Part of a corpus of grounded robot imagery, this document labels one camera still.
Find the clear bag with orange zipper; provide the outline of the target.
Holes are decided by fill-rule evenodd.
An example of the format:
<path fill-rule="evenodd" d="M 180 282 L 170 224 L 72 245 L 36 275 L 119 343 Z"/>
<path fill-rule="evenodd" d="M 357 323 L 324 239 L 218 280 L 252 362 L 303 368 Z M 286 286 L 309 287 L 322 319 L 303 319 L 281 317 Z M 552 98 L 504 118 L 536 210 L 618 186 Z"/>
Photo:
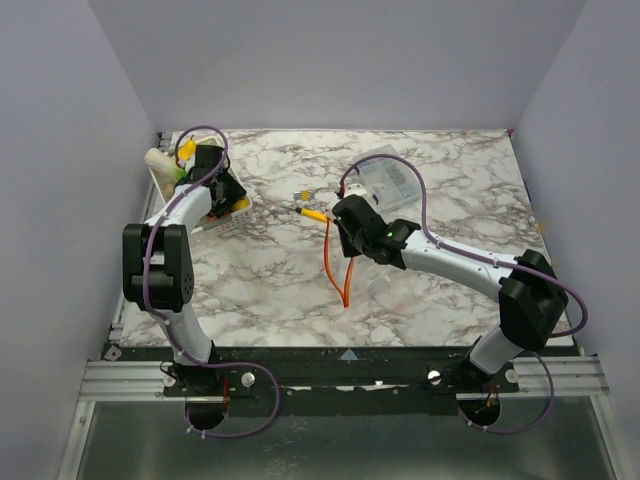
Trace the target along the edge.
<path fill-rule="evenodd" d="M 322 265 L 330 287 L 346 313 L 371 317 L 381 310 L 393 292 L 392 278 L 385 266 L 364 256 L 344 258 L 339 248 L 337 225 L 327 217 L 323 222 Z"/>

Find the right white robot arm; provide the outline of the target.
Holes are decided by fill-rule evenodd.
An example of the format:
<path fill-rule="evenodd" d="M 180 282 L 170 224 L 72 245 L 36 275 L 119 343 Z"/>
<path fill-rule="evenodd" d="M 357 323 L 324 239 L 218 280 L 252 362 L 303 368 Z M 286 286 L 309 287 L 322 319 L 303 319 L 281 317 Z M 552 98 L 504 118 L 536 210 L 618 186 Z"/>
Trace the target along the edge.
<path fill-rule="evenodd" d="M 542 350 L 568 304 L 545 257 L 528 249 L 510 257 L 430 238 L 408 220 L 387 223 L 361 196 L 332 207 L 343 255 L 364 255 L 391 265 L 441 276 L 471 288 L 499 305 L 499 324 L 480 337 L 459 367 L 462 384 L 480 392 L 521 352 Z"/>

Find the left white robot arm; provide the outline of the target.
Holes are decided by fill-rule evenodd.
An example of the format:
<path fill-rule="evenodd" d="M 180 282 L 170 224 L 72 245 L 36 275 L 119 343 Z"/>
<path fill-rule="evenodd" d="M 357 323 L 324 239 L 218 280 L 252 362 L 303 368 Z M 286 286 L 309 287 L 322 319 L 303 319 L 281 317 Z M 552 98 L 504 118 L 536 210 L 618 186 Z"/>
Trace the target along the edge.
<path fill-rule="evenodd" d="M 229 172 L 223 147 L 200 144 L 193 164 L 175 185 L 163 210 L 122 233 L 125 299 L 156 320 L 173 351 L 174 362 L 191 366 L 187 382 L 201 395 L 222 380 L 215 344 L 204 333 L 191 305 L 195 289 L 189 234 L 205 221 L 232 213 L 246 190 Z"/>

